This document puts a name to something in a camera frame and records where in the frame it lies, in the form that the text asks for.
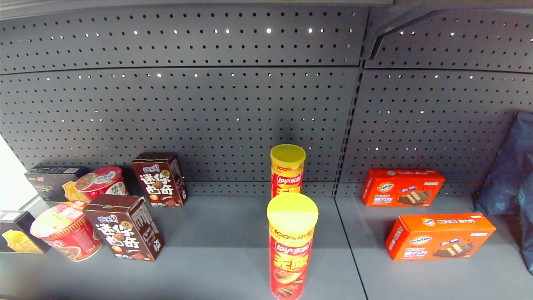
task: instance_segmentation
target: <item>noodle cup lid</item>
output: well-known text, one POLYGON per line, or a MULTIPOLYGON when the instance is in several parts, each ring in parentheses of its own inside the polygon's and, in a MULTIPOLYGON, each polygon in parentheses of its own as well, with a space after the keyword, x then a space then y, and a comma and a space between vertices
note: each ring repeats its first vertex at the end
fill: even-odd
POLYGON ((300 193, 282 193, 270 200, 266 208, 270 224, 287 233, 307 232, 317 224, 318 207, 300 193))
POLYGON ((86 205, 85 202, 75 201, 51 207, 35 219, 30 233, 40 239, 59 233, 84 217, 82 210, 86 205))
POLYGON ((116 182, 121 177, 121 168, 105 167, 82 176, 76 181, 75 189, 84 193, 98 191, 116 182))

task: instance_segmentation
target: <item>yellow lid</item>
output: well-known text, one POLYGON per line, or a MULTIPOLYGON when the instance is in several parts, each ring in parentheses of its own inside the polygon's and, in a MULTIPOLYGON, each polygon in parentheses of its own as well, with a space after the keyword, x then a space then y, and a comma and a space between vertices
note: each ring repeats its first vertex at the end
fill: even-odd
POLYGON ((270 224, 284 233, 306 233, 318 220, 317 205, 300 193, 279 194, 270 200, 266 210, 270 224))
POLYGON ((272 148, 270 159, 275 164, 288 165, 296 170, 305 160, 305 150, 296 145, 281 144, 272 148))

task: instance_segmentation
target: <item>lay's chip canister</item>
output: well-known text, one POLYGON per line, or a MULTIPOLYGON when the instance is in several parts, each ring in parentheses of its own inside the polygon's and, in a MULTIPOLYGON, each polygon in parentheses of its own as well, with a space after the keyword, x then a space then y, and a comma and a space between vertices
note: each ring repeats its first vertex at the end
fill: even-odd
POLYGON ((281 193, 301 193, 305 150, 291 144, 270 151, 272 160, 271 197, 281 193))
POLYGON ((318 220, 317 205, 299 193, 277 195, 268 204, 270 290, 279 300, 303 292, 318 220))

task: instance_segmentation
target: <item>orange box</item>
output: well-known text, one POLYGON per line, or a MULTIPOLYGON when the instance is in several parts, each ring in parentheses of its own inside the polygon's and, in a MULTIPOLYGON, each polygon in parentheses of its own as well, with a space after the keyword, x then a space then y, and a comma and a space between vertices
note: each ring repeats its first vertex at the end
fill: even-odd
POLYGON ((495 230, 483 214, 400 216, 385 246, 393 260, 470 257, 495 230))
POLYGON ((370 169, 361 197, 367 206, 429 206, 443 183, 435 170, 370 169))

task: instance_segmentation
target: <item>black box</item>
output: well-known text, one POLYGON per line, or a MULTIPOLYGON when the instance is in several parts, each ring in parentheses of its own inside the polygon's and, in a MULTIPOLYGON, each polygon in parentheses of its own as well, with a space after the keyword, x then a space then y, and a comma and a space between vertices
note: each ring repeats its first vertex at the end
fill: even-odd
POLYGON ((25 173, 28 181, 34 186, 44 201, 65 202, 63 184, 77 181, 89 173, 87 167, 41 167, 36 166, 25 173))
POLYGON ((0 252, 43 254, 50 246, 30 234, 35 218, 25 210, 0 211, 0 252))

